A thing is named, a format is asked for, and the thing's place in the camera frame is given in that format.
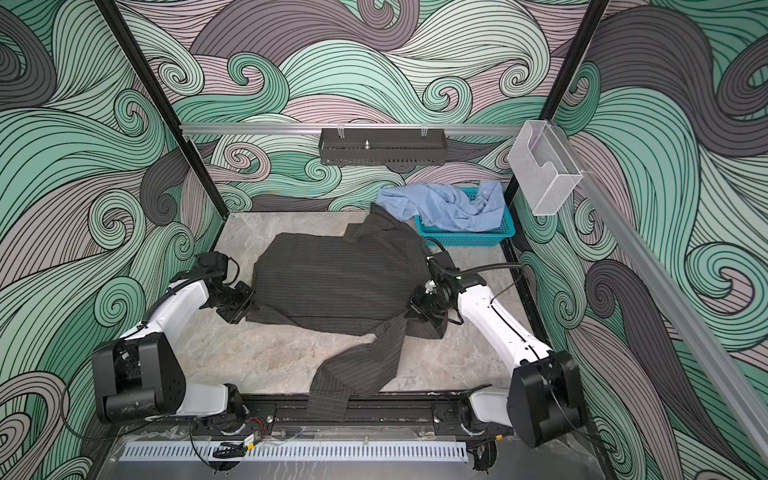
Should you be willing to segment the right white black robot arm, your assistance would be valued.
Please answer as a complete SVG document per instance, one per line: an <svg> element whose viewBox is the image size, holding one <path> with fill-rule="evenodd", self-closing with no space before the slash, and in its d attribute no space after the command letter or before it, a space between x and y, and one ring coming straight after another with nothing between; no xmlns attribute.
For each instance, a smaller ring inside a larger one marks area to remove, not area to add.
<svg viewBox="0 0 768 480"><path fill-rule="evenodd" d="M509 387L480 387L468 394L470 426L505 427L530 447L582 428L586 405L579 367L530 333L498 301L483 272L511 263L457 268L435 238L423 239L430 279L414 289L408 316L432 326L475 326L502 360Z"/></svg>

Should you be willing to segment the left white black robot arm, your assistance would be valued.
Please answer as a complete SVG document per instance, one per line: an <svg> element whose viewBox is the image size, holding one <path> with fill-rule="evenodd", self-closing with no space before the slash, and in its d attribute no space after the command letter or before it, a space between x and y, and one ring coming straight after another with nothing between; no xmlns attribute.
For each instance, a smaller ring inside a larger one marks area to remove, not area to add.
<svg viewBox="0 0 768 480"><path fill-rule="evenodd" d="M196 312L212 309L237 324L255 307L255 292L229 280L231 257L210 251L181 271L139 322L91 355L97 418L105 424L153 419L206 419L242 422L247 410L232 384L200 384L186 379L175 347Z"/></svg>

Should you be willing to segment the dark grey pinstriped shirt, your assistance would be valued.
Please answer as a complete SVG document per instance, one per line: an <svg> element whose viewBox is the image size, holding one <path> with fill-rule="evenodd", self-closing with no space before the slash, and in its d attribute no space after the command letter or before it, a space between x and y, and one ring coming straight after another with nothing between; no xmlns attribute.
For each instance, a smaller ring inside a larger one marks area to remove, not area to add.
<svg viewBox="0 0 768 480"><path fill-rule="evenodd" d="M341 237L281 233L254 265L249 322L374 340L326 359L309 389L310 415L342 421L353 396L378 393L397 374L406 337L439 340L447 323L408 313L431 278L421 237L372 205Z"/></svg>

